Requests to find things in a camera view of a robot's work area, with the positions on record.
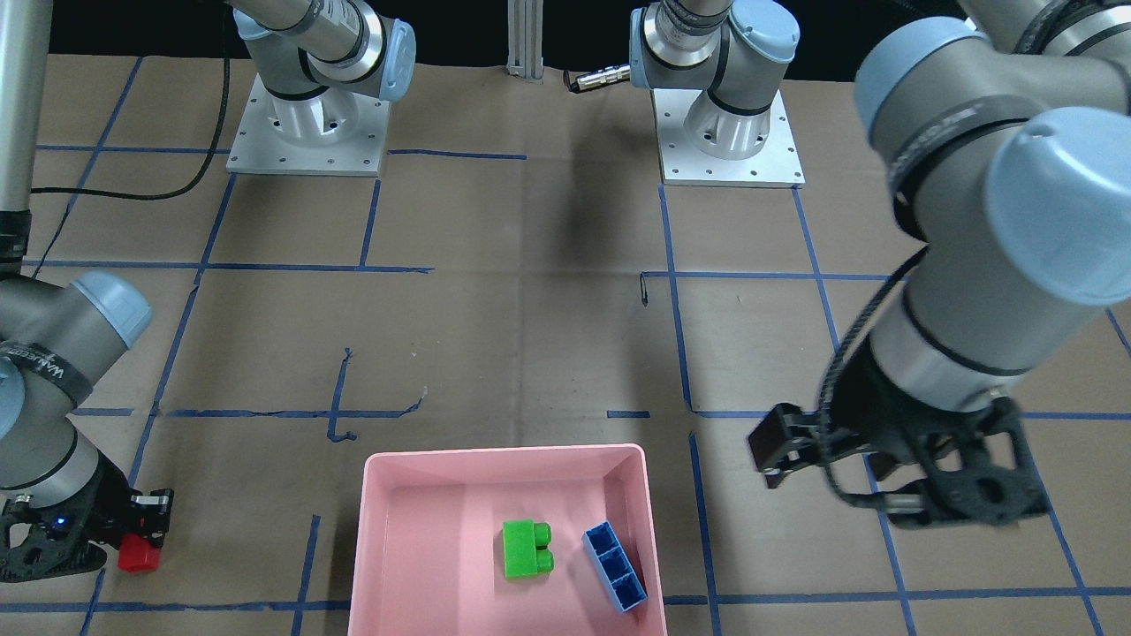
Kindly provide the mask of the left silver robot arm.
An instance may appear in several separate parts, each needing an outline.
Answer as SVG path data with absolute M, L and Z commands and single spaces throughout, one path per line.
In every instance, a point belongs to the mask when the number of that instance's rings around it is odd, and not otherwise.
M 820 466 L 897 527 L 1048 512 L 1010 392 L 1128 299 L 1126 1 L 964 1 L 854 79 L 893 218 L 922 249 L 748 446 L 768 488 Z

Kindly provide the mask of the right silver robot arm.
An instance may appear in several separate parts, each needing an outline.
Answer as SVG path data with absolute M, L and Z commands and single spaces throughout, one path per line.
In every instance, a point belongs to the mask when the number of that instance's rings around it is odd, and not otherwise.
M 257 65 L 226 166 L 254 177 L 375 177 L 392 103 L 406 96 L 413 26 L 366 1 L 233 1 Z M 3 3 L 3 583 L 153 571 L 173 491 L 145 495 L 72 423 L 136 346 L 152 306 L 109 270 L 69 284 L 25 270 L 51 1 Z

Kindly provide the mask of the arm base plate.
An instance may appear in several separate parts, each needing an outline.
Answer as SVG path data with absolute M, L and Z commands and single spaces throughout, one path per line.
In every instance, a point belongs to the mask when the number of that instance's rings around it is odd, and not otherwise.
M 375 97 L 329 88 L 283 100 L 254 78 L 226 166 L 254 177 L 378 178 L 389 120 L 391 104 Z
M 650 95 L 663 184 L 808 184 L 780 92 L 756 117 L 723 111 L 703 91 L 654 89 Z

